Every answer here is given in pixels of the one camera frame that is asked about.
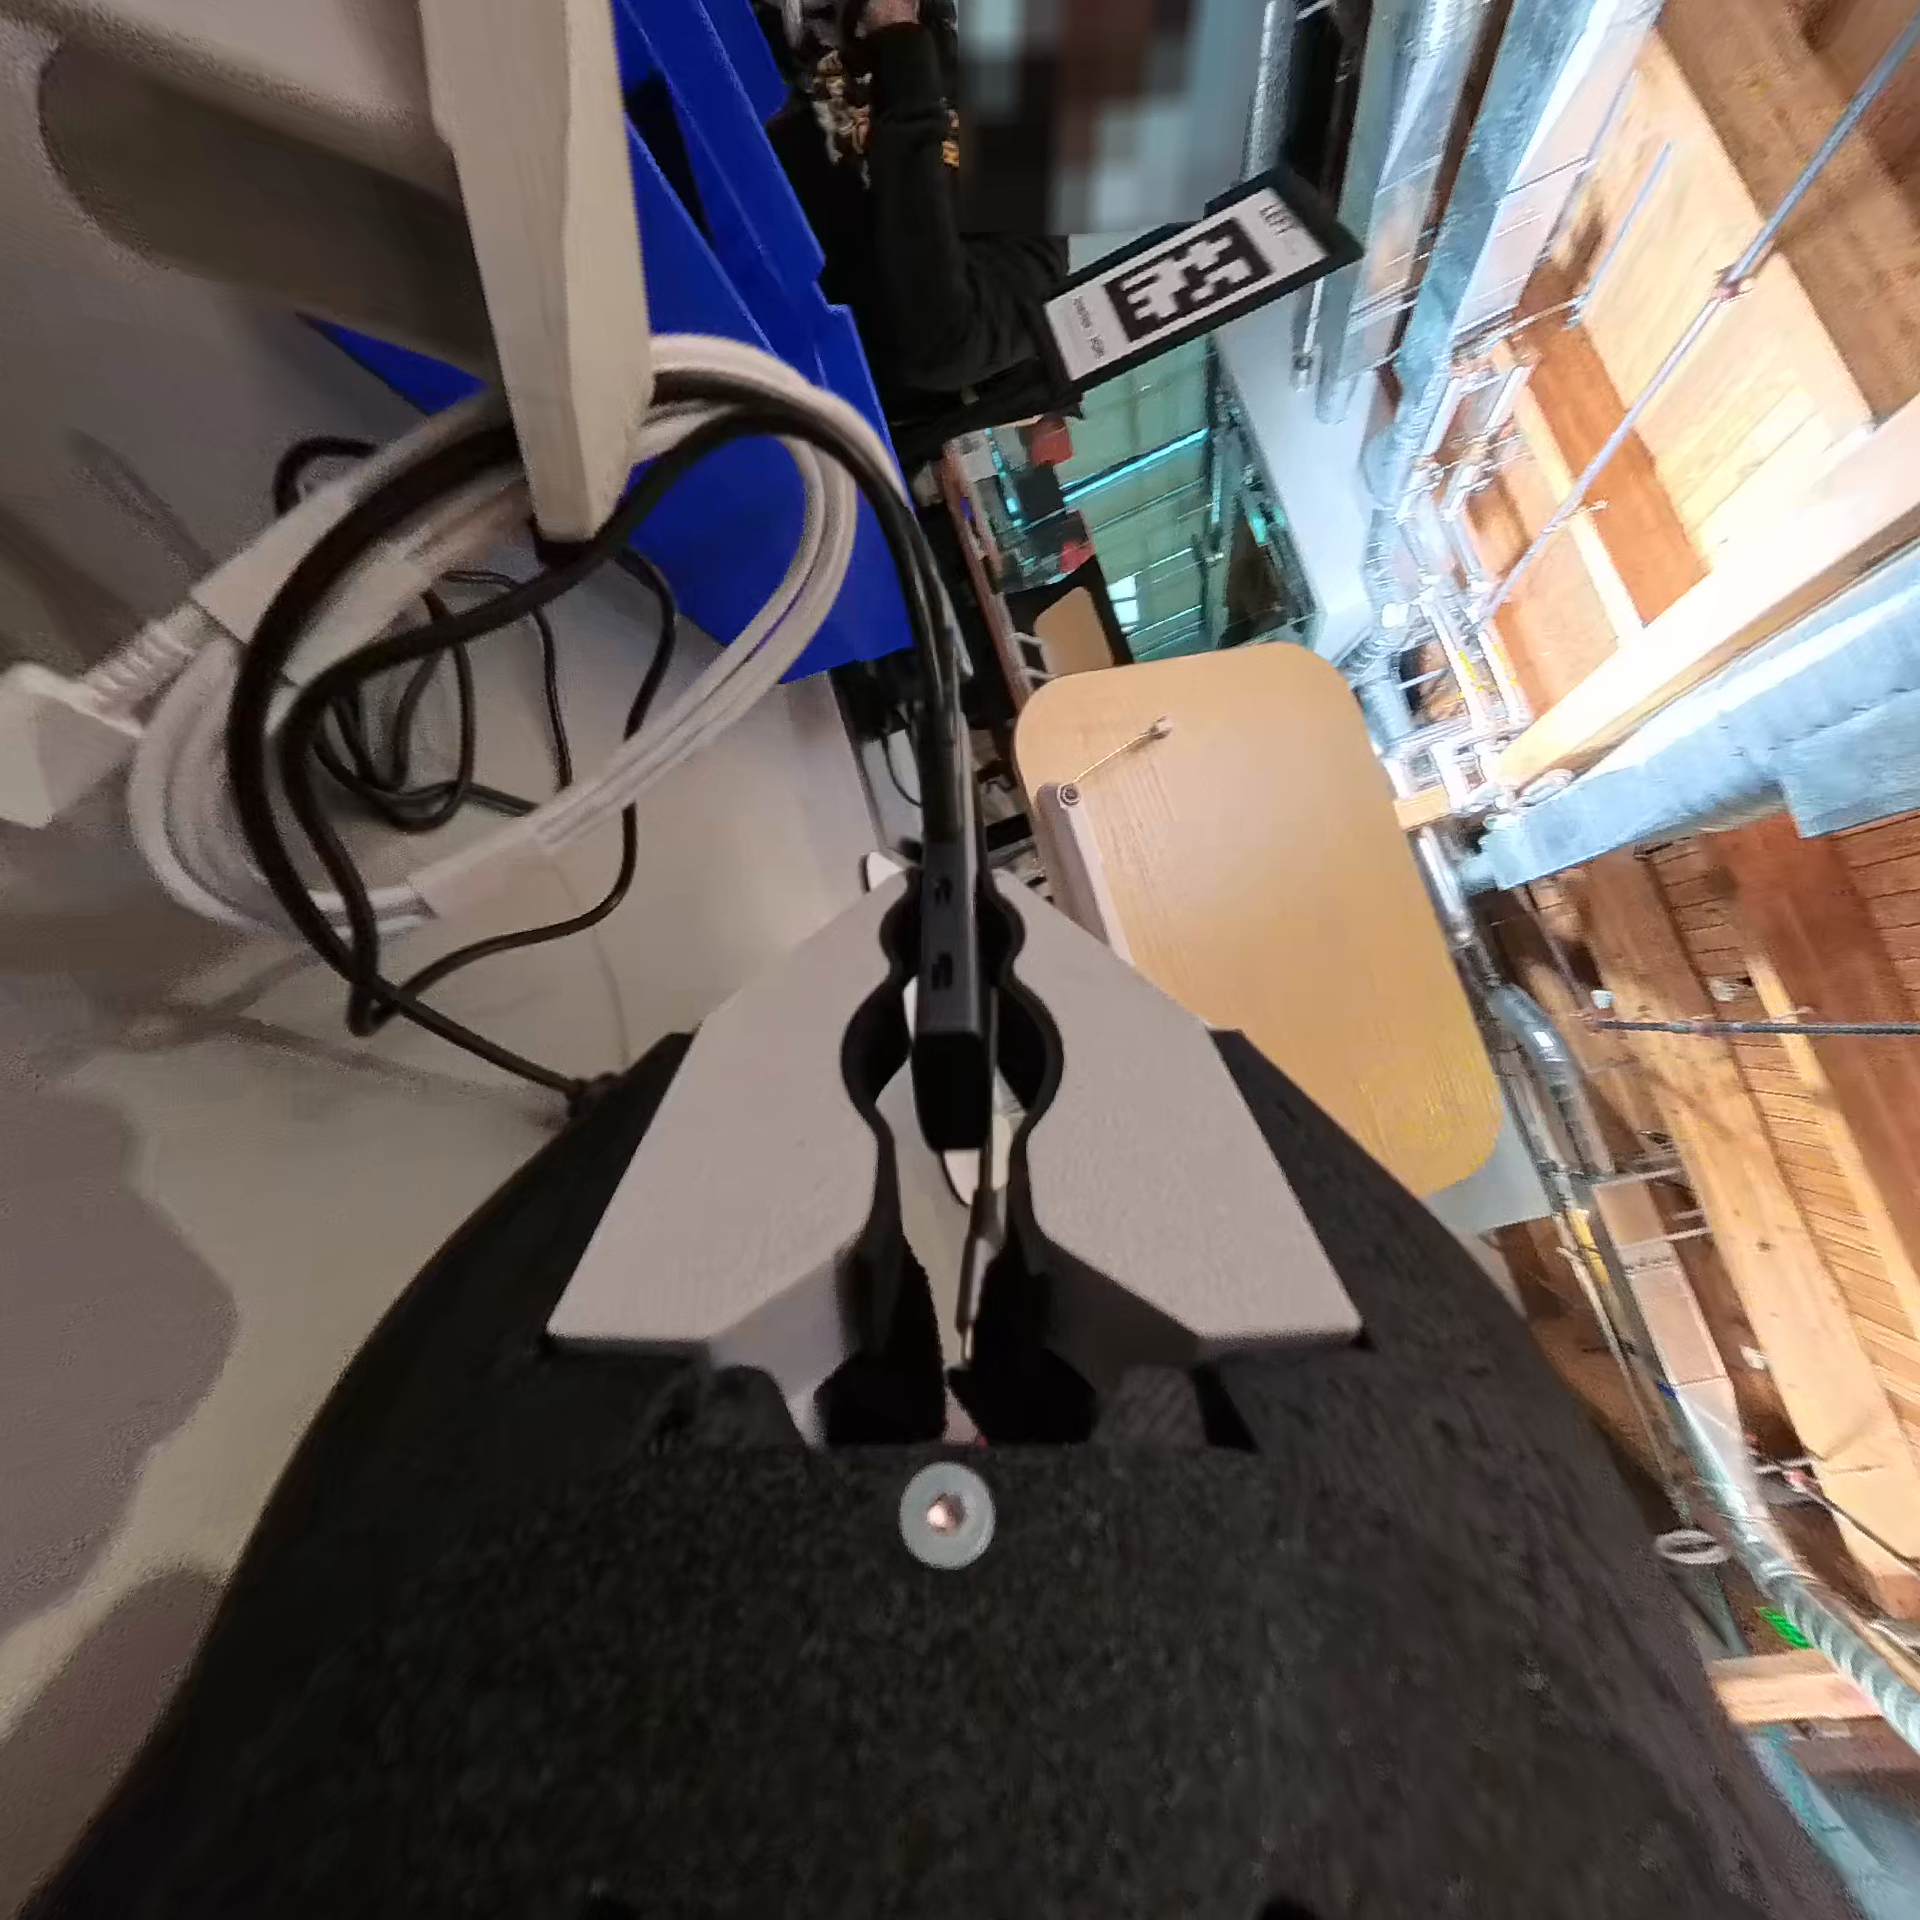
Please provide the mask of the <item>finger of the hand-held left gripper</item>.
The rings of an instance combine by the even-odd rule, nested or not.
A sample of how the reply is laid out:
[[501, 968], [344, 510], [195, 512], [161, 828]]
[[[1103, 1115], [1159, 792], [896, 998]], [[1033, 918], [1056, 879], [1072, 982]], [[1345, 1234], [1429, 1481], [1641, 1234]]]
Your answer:
[[490, 354], [410, 2], [39, 2], [37, 128], [133, 251], [424, 354]]
[[656, 383], [611, 2], [421, 2], [418, 31], [535, 525], [586, 541]]

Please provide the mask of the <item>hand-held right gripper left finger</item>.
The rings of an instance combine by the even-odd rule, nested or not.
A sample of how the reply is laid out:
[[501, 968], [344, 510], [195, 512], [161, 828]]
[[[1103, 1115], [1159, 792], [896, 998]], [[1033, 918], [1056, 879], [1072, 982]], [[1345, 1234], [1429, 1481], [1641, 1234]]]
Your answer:
[[948, 1395], [875, 1093], [902, 1068], [914, 882], [875, 889], [695, 1031], [546, 1338], [754, 1371], [819, 1437], [931, 1442]]

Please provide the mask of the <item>grey desk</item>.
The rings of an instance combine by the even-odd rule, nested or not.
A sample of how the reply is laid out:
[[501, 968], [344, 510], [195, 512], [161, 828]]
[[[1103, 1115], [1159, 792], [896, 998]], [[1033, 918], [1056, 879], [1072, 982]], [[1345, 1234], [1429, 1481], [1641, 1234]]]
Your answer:
[[[88, 670], [268, 517], [311, 432], [409, 411], [305, 324], [92, 228], [39, 139], [55, 42], [4, 22], [4, 660]], [[640, 806], [598, 931], [474, 968], [456, 1016], [628, 1065], [826, 923], [875, 846], [819, 679]], [[296, 1431], [550, 1100], [171, 906], [117, 785], [4, 828], [4, 1760], [114, 1774]]]

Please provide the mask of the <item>glass walled enclosure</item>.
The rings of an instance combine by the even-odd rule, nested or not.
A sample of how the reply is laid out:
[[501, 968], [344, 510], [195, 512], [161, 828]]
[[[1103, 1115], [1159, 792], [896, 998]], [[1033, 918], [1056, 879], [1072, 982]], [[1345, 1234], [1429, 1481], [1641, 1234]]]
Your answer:
[[1092, 591], [1110, 660], [1309, 646], [1323, 611], [1211, 336], [1098, 384], [1072, 415], [949, 443], [1016, 626]]

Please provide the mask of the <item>silver ventilation duct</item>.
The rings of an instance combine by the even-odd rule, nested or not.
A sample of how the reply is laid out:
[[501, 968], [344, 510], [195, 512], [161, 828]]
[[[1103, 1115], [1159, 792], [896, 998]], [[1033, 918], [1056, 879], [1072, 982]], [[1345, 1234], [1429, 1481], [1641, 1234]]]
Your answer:
[[1331, 6], [1327, 108], [1295, 48], [1292, 132], [1324, 132], [1352, 267], [1300, 310], [1295, 362], [1316, 419], [1348, 419], [1390, 374], [1416, 424], [1437, 415], [1451, 347], [1504, 318], [1616, 108], [1660, 6]]

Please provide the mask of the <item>blue storage bin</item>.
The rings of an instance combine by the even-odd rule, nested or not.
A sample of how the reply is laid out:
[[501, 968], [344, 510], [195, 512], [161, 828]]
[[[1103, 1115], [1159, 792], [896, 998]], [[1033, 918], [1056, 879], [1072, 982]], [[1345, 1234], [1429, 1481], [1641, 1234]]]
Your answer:
[[[823, 247], [772, 151], [786, 81], [749, 2], [614, 2], [614, 60], [656, 335], [762, 347], [886, 435], [847, 307], [823, 291]], [[712, 639], [737, 638], [801, 533], [801, 480], [766, 439], [722, 447], [632, 544]]]

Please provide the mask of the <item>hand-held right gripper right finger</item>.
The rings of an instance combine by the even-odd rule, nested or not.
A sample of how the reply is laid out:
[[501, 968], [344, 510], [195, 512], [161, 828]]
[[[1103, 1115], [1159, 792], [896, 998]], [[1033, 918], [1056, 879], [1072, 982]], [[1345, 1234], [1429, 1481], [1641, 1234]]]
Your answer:
[[1138, 1371], [1345, 1348], [1361, 1314], [1216, 1036], [1110, 945], [996, 883], [996, 1077], [957, 1275], [957, 1404], [1076, 1444]]

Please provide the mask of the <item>printed marker sign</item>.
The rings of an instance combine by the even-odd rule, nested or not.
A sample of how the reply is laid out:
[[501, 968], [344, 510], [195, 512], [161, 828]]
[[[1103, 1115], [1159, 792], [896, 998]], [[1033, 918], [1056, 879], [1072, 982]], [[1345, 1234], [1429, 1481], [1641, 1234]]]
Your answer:
[[1068, 395], [1089, 395], [1360, 257], [1332, 206], [1280, 162], [1191, 224], [1149, 232], [1068, 275], [1044, 302], [1048, 368]]

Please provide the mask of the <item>wooden book stand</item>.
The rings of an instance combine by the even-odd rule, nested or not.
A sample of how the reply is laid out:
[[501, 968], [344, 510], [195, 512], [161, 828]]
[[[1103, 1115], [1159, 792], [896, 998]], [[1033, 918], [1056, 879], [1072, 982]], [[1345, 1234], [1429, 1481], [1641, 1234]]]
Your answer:
[[1013, 765], [1068, 918], [1244, 1036], [1410, 1192], [1479, 1174], [1502, 1097], [1331, 660], [1259, 642], [1056, 676]]

